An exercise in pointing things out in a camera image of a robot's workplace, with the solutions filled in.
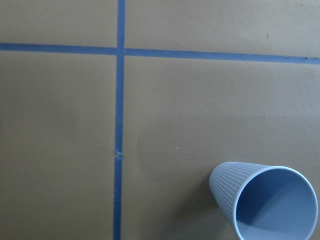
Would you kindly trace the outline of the blue ribbed cup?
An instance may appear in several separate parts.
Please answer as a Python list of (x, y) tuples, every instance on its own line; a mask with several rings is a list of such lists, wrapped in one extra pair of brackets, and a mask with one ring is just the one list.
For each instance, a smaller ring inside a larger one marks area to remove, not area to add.
[(309, 240), (316, 228), (315, 190), (292, 168), (223, 162), (208, 185), (240, 240)]

